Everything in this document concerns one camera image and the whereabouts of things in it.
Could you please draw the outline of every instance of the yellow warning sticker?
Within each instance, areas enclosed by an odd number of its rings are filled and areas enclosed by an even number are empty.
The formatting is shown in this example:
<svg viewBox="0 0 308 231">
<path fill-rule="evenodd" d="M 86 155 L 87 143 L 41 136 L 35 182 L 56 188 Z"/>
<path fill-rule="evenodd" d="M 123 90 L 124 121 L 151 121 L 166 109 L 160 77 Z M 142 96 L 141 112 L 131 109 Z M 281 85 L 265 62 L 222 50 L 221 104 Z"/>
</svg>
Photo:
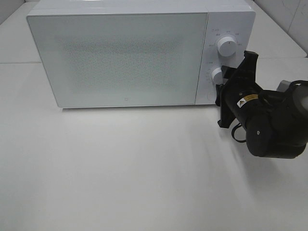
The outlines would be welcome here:
<svg viewBox="0 0 308 231">
<path fill-rule="evenodd" d="M 243 105 L 251 100 L 256 100 L 258 98 L 258 95 L 247 95 L 243 98 L 241 98 L 238 102 L 237 105 L 239 108 L 243 107 Z"/>
</svg>

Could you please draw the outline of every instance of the motor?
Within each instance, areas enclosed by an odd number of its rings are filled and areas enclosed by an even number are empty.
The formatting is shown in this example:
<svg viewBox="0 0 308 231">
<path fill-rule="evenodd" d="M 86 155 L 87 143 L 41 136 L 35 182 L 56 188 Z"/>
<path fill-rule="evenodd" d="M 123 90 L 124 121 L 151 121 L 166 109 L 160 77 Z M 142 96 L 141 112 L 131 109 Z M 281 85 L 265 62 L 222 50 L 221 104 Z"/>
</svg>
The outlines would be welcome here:
<svg viewBox="0 0 308 231">
<path fill-rule="evenodd" d="M 308 142 L 308 81 L 282 81 L 277 89 L 263 90 L 256 83 L 258 54 L 245 51 L 238 68 L 223 66 L 224 84 L 216 85 L 221 128 L 246 130 L 249 151 L 260 157 L 292 159 Z"/>
</svg>

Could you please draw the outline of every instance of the microwave oven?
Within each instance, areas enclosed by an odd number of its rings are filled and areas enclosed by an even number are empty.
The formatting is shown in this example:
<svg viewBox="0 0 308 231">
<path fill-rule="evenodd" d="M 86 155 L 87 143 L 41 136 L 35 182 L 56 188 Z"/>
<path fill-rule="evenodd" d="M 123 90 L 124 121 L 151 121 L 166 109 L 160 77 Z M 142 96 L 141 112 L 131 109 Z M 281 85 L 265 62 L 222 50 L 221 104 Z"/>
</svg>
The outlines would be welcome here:
<svg viewBox="0 0 308 231">
<path fill-rule="evenodd" d="M 27 16 L 62 108 L 213 104 L 254 19 L 244 0 L 40 0 Z"/>
</svg>

